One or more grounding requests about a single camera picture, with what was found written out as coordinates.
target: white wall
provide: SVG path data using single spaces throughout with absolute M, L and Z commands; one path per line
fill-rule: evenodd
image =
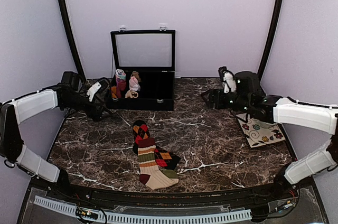
M 283 0 L 262 85 L 269 94 L 338 104 L 338 0 Z M 299 158 L 330 138 L 286 126 Z M 330 223 L 338 223 L 338 170 L 315 177 Z
M 57 0 L 0 0 L 0 102 L 50 86 L 75 71 Z M 64 113 L 48 111 L 20 125 L 26 145 L 46 157 Z M 0 223 L 16 223 L 30 181 L 0 162 Z
M 181 77 L 217 77 L 257 71 L 275 0 L 67 0 L 80 58 L 88 78 L 111 75 L 110 31 L 177 30 L 176 72 Z

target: sock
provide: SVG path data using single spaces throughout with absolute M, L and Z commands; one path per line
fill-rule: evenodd
M 161 172 L 155 161 L 156 149 L 154 138 L 147 138 L 139 142 L 138 161 L 141 175 L 139 180 L 152 190 L 167 188 L 179 182 L 175 171 Z
M 134 76 L 137 79 L 138 82 L 141 82 L 141 78 L 139 77 L 139 74 L 138 74 L 137 71 L 134 71 L 132 76 Z
M 126 89 L 126 74 L 124 70 L 117 69 L 115 73 L 116 78 L 116 96 L 117 98 L 122 98 L 121 91 Z
M 128 90 L 125 96 L 125 98 L 137 98 L 137 97 L 138 97 L 138 92 L 133 91 L 133 90 Z
M 111 97 L 112 98 L 117 98 L 117 95 L 116 95 L 116 86 L 111 87 L 110 92 L 111 92 Z
M 150 132 L 146 123 L 142 120 L 138 120 L 133 124 L 133 134 L 135 139 L 133 152 L 137 154 L 139 142 L 149 138 Z M 174 170 L 181 159 L 177 155 L 168 152 L 159 146 L 156 146 L 154 154 L 157 165 L 167 170 Z
M 138 84 L 138 80 L 134 76 L 132 76 L 129 80 L 129 89 L 133 90 L 133 91 L 140 91 L 141 90 L 141 87 Z

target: brown marble tabletop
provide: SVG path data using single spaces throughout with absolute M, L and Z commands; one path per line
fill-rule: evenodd
M 291 156 L 285 142 L 250 149 L 228 110 L 207 109 L 200 94 L 219 79 L 175 80 L 174 111 L 113 110 L 93 122 L 83 113 L 66 119 L 49 161 L 67 170 L 72 184 L 129 192 L 207 192 L 272 183 Z M 181 157 L 180 181 L 151 190 L 139 182 L 132 124 L 147 122 L 156 144 Z

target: cloth item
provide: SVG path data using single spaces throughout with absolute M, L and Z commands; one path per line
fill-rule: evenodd
M 135 76 L 132 76 L 129 80 L 129 89 L 133 91 L 140 91 L 141 87 L 138 84 L 138 80 L 135 78 Z
M 168 188 L 179 182 L 179 176 L 173 170 L 162 172 L 155 161 L 156 149 L 154 138 L 147 138 L 139 142 L 138 161 L 142 184 L 152 190 Z
M 250 148 L 275 144 L 285 140 L 284 133 L 278 124 L 268 124 L 250 117 L 245 123 L 243 120 L 246 120 L 246 114 L 238 114 L 237 117 L 241 118 L 237 118 L 237 120 Z
M 138 97 L 138 92 L 133 91 L 133 90 L 128 90 L 126 93 L 126 98 L 137 98 Z
M 139 142 L 144 139 L 148 139 L 150 137 L 150 132 L 149 132 L 148 126 L 146 125 L 144 121 L 137 120 L 133 124 L 133 134 L 134 134 L 134 139 L 135 139 L 134 146 L 133 146 L 133 152 L 137 154 Z M 156 146 L 154 154 L 155 154 L 155 161 L 157 165 L 167 170 L 174 170 L 181 159 L 177 155 L 171 152 L 168 152 L 160 148 L 159 146 Z
M 111 87 L 110 93 L 111 93 L 111 97 L 112 98 L 117 98 L 117 95 L 116 95 L 116 86 Z
M 127 86 L 126 74 L 124 70 L 117 69 L 115 73 L 115 78 L 116 78 L 116 96 L 117 98 L 122 98 L 121 91 L 124 91 Z
M 116 79 L 126 80 L 126 73 L 122 69 L 116 69 Z
M 137 71 L 133 71 L 132 76 L 134 76 L 138 80 L 138 82 L 141 82 L 141 78 L 139 77 L 139 74 Z

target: black box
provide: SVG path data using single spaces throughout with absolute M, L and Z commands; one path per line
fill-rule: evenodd
M 174 110 L 175 30 L 112 31 L 116 69 L 126 73 L 122 98 L 106 94 L 109 109 Z M 138 98 L 125 98 L 129 79 L 137 71 L 141 78 Z M 116 86 L 115 72 L 111 86 Z

